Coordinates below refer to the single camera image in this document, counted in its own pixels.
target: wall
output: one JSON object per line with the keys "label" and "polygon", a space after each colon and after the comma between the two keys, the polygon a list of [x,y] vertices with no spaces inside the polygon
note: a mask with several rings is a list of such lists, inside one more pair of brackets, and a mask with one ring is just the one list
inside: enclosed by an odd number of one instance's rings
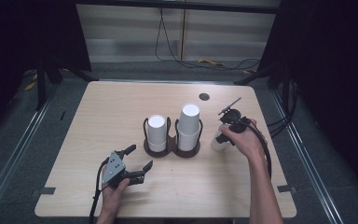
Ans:
{"label": "wall", "polygon": [[[277,7],[279,0],[194,2]],[[160,12],[157,8],[77,5],[92,63],[155,61]],[[177,59],[261,58],[274,15],[163,9],[163,20]],[[161,27],[158,56],[171,59]]]}

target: hand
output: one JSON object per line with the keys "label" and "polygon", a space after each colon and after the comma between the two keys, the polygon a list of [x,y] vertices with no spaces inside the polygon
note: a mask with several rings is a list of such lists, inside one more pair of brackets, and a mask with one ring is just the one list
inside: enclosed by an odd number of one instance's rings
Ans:
{"label": "hand", "polygon": [[[106,166],[103,168],[103,174],[106,171]],[[117,216],[118,208],[120,207],[120,199],[123,191],[130,184],[129,179],[124,179],[120,182],[117,189],[112,189],[107,184],[102,185],[103,188],[103,208],[98,217],[97,223],[113,223]]]}
{"label": "hand", "polygon": [[[257,130],[255,127],[257,122],[254,119],[250,119],[250,121],[251,126]],[[235,143],[237,149],[245,155],[249,161],[254,161],[260,158],[264,160],[264,149],[255,133],[249,128],[242,133],[234,133],[228,127],[223,126],[220,128],[220,132],[229,137]]]}

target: black cable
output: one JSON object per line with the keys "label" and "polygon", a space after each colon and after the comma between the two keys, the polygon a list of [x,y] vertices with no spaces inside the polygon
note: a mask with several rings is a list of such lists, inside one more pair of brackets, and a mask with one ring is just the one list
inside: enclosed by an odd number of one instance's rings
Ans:
{"label": "black cable", "polygon": [[277,123],[281,122],[282,120],[284,120],[283,124],[281,124],[278,128],[269,132],[271,134],[271,138],[278,135],[289,124],[289,122],[293,118],[293,115],[295,114],[296,102],[297,102],[297,98],[298,98],[298,87],[295,86],[295,82],[293,80],[292,80],[292,97],[293,97],[293,105],[292,105],[292,109],[290,110],[289,114],[286,115],[283,119],[280,119],[279,121],[276,121],[271,124],[271,125],[274,125],[274,124],[277,124]]}
{"label": "black cable", "polygon": [[[157,40],[156,40],[156,46],[155,46],[155,55],[156,57],[163,62],[177,62],[180,65],[186,67],[186,68],[205,68],[205,69],[211,69],[211,70],[215,70],[215,71],[232,71],[232,70],[244,70],[244,69],[249,69],[252,67],[255,67],[256,65],[258,65],[260,63],[259,59],[245,59],[240,61],[240,63],[235,66],[235,67],[226,67],[226,66],[222,66],[222,67],[211,67],[211,66],[202,66],[202,65],[198,65],[198,64],[193,64],[193,63],[187,63],[187,62],[183,62],[183,61],[179,61],[176,59],[176,57],[173,55],[173,51],[171,49],[171,44],[170,44],[170,40],[168,38],[168,34],[167,34],[167,29],[165,28],[165,22],[162,16],[162,8],[159,9],[159,13],[160,13],[160,20],[159,20],[159,26],[158,26],[158,36],[157,36]],[[160,30],[161,30],[161,25],[164,29],[164,33],[165,33],[165,38],[168,44],[168,49],[170,50],[171,56],[173,57],[173,60],[163,60],[161,58],[159,58],[158,54],[157,54],[157,49],[158,49],[158,41],[159,41],[159,34],[160,34]],[[244,62],[248,62],[248,61],[256,61],[254,64],[247,66],[247,67],[243,67],[240,68],[241,64],[243,64]]]}
{"label": "black cable", "polygon": [[104,160],[103,163],[101,163],[101,166],[98,169],[97,182],[96,182],[96,186],[95,186],[95,194],[94,194],[94,197],[93,197],[94,201],[92,202],[92,207],[91,207],[91,210],[89,211],[89,224],[94,223],[94,213],[95,213],[95,209],[97,208],[98,199],[100,198],[101,192],[107,187],[106,186],[103,189],[99,189],[101,170],[108,163],[108,161],[109,161],[109,158],[106,158],[106,160]]}
{"label": "black cable", "polygon": [[252,132],[254,132],[255,136],[257,137],[258,141],[260,141],[261,147],[264,150],[264,154],[266,155],[266,161],[267,161],[267,169],[268,169],[268,175],[269,175],[269,179],[271,179],[272,177],[272,165],[271,165],[271,156],[269,154],[269,147],[267,146],[267,142],[263,137],[263,134],[257,129],[257,127],[255,126],[255,124],[248,119],[255,127],[252,127],[251,125],[241,121],[241,120],[235,120],[232,118],[227,117],[226,119],[230,119],[234,122],[238,122],[240,125],[243,125],[246,128],[249,128]]}

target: metal rail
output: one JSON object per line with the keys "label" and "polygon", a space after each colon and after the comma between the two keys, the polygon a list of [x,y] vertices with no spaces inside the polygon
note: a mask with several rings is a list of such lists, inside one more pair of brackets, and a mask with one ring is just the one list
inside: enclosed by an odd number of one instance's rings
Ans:
{"label": "metal rail", "polygon": [[257,7],[241,6],[227,4],[211,4],[197,2],[180,2],[180,1],[137,1],[137,0],[32,0],[31,2],[45,2],[51,4],[82,4],[97,6],[118,6],[118,7],[161,7],[175,9],[194,9],[207,11],[230,11],[230,12],[248,12],[261,14],[279,14],[284,9],[278,7]]}
{"label": "metal rail", "polygon": [[[282,108],[282,99],[280,95],[276,91],[271,91],[272,96],[274,98],[275,104],[278,107],[278,110],[281,114],[282,118],[285,118],[285,113]],[[310,154],[308,154],[307,149],[304,146],[303,141],[298,134],[298,131],[293,124],[293,122],[289,122],[287,125],[287,131],[289,132],[290,137],[292,138],[293,143],[295,144],[296,151],[298,156],[300,157],[304,168],[310,178],[310,182],[313,188],[318,195],[319,200],[321,201],[322,207],[324,208],[325,213],[327,214],[330,223],[332,224],[342,224],[344,223],[341,215],[339,214],[336,205],[330,196],[330,193],[327,191],[324,182],[319,176],[318,171],[313,165],[312,159],[310,158]]]}
{"label": "metal rail", "polygon": [[5,193],[5,190],[7,189],[8,183],[10,182],[14,173],[16,172],[16,169],[18,168],[27,147],[29,146],[31,140],[33,139],[34,134],[36,133],[36,130],[39,127],[39,124],[41,123],[43,117],[45,116],[46,111],[48,110],[48,107],[50,105],[51,99],[53,98],[56,90],[58,89],[57,86],[54,86],[52,88],[53,90],[51,91],[49,98],[46,100],[43,106],[38,111],[35,112],[33,118],[31,119],[30,124],[28,125],[27,129],[22,135],[20,142],[17,144],[16,148],[14,149],[10,158],[8,159],[7,164],[5,165],[4,169],[0,173],[0,200],[3,194]]}

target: paper cup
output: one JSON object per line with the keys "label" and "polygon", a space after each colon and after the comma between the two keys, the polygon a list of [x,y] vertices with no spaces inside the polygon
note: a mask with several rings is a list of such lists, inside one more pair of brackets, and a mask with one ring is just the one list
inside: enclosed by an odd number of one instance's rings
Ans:
{"label": "paper cup", "polygon": [[219,128],[217,128],[216,134],[214,135],[214,137],[212,139],[212,142],[211,142],[211,147],[216,151],[223,150],[226,147],[229,147],[231,145],[229,141],[224,142],[224,143],[218,143],[217,140],[216,140],[216,137],[221,134],[220,127],[222,127],[222,126],[227,126],[228,127],[228,125],[225,125],[225,124],[220,125]]}
{"label": "paper cup", "polygon": [[193,135],[200,130],[200,109],[197,105],[186,104],[182,107],[178,130],[185,135]]}
{"label": "paper cup", "polygon": [[152,115],[147,121],[147,140],[150,144],[160,146],[167,141],[167,127],[165,118],[161,115]]}
{"label": "paper cup", "polygon": [[149,148],[150,150],[154,151],[154,152],[160,152],[163,151],[165,149],[165,147],[167,146],[166,143],[160,144],[160,145],[154,145],[150,142],[148,142]]}
{"label": "paper cup", "polygon": [[200,132],[196,132],[194,134],[187,135],[181,133],[178,130],[179,138],[177,138],[178,136],[176,136],[176,138],[179,139],[179,141],[178,140],[176,141],[178,148],[183,151],[190,151],[191,149],[193,149],[197,144],[197,140],[199,139],[199,133]]}

